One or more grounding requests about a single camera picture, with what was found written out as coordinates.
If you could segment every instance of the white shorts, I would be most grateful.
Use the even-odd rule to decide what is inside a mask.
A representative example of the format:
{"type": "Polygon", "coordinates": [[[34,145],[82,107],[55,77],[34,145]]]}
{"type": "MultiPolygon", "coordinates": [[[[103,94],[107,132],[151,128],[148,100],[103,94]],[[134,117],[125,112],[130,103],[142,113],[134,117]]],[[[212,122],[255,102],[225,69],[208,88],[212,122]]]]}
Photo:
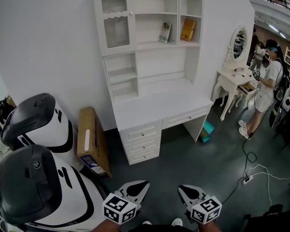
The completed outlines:
{"type": "Polygon", "coordinates": [[[274,99],[272,96],[264,93],[263,91],[258,90],[254,97],[256,110],[260,113],[265,113],[270,108],[274,99]]]}

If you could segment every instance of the shoe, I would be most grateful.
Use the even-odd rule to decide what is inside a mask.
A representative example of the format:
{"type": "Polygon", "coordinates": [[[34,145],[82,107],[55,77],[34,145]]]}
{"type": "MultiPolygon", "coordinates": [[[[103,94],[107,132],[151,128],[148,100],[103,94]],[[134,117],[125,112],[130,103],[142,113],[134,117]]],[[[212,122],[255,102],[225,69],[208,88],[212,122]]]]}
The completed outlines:
{"type": "Polygon", "coordinates": [[[183,220],[180,218],[175,218],[172,222],[172,226],[183,226],[183,220]]]}
{"type": "Polygon", "coordinates": [[[238,132],[246,139],[250,139],[249,136],[247,135],[247,129],[245,129],[244,127],[240,127],[238,129],[238,132]]]}
{"type": "Polygon", "coordinates": [[[243,127],[243,128],[245,128],[245,129],[247,130],[247,127],[246,127],[247,122],[245,122],[245,121],[243,121],[243,120],[239,120],[239,121],[238,121],[238,124],[240,125],[240,127],[243,127]]]}
{"type": "Polygon", "coordinates": [[[150,221],[145,221],[144,223],[142,224],[148,224],[148,225],[152,225],[150,221]]]}

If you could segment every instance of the black lid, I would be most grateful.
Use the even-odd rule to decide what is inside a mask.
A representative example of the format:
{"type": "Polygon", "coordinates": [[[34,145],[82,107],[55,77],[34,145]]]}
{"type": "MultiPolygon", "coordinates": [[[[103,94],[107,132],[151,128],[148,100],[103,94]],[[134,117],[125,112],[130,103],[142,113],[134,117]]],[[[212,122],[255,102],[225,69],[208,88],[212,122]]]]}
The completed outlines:
{"type": "Polygon", "coordinates": [[[40,220],[60,206],[61,185],[49,149],[29,145],[0,163],[0,214],[10,224],[40,220]]]}
{"type": "Polygon", "coordinates": [[[5,142],[47,125],[54,115],[55,105],[55,98],[47,93],[23,101],[6,121],[2,140],[5,142]]]}

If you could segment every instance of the blue headband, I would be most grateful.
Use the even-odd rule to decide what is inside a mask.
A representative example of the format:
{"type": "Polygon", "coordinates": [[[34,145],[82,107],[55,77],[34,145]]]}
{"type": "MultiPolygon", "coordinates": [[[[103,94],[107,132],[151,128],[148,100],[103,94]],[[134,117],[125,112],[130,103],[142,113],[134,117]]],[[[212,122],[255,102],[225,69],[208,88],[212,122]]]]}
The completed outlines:
{"type": "Polygon", "coordinates": [[[277,48],[275,48],[275,47],[268,47],[267,49],[272,50],[272,51],[276,51],[276,52],[278,51],[277,48]]]}

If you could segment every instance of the glass cabinet door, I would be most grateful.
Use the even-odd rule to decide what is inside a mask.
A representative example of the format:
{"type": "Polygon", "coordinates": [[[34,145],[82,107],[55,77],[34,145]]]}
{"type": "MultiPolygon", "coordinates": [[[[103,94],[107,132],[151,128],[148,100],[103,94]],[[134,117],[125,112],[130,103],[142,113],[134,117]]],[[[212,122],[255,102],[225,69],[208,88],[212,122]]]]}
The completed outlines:
{"type": "Polygon", "coordinates": [[[102,55],[134,51],[133,0],[94,0],[94,6],[102,55]]]}

